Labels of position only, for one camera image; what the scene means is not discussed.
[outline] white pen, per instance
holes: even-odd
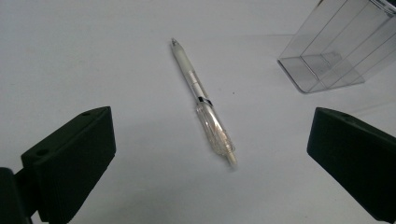
[[[216,153],[227,157],[231,166],[235,168],[237,164],[235,155],[233,154],[235,148],[230,140],[230,136],[223,128],[223,125],[221,124],[212,103],[208,99],[194,68],[184,52],[184,49],[174,38],[172,38],[171,46],[181,72],[183,73],[184,78],[186,78],[197,101],[196,111],[202,125],[204,126],[210,146],[212,146]]]

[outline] pen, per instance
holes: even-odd
[[[209,140],[210,146],[213,150],[228,159],[228,162],[233,168],[236,167],[236,157],[233,154],[235,148],[230,140],[230,136],[227,134],[223,125],[221,124],[218,115],[216,114],[212,102],[209,100],[207,93],[204,90],[198,76],[192,67],[190,60],[187,58],[184,49],[180,44],[172,38],[172,52],[175,55],[177,63],[186,78],[192,93],[196,99],[196,112],[200,119],[206,136]]]

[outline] clear plastic box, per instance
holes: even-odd
[[[278,62],[305,93],[359,84],[396,61],[396,0],[322,0]]]

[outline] white surface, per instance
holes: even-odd
[[[316,3],[0,1],[0,165],[19,171],[22,152],[111,105],[116,158],[71,223],[376,223],[306,143],[317,106],[396,135],[396,64],[297,92],[276,57]],[[171,37],[235,144],[235,172],[210,151]]]

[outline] white table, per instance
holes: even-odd
[[[118,151],[71,223],[376,223],[306,143],[317,106],[396,135],[396,63],[362,85],[299,93],[276,57],[316,3],[1,1],[0,166],[18,172],[25,150],[110,105]],[[171,37],[236,146],[237,171],[205,139]]]

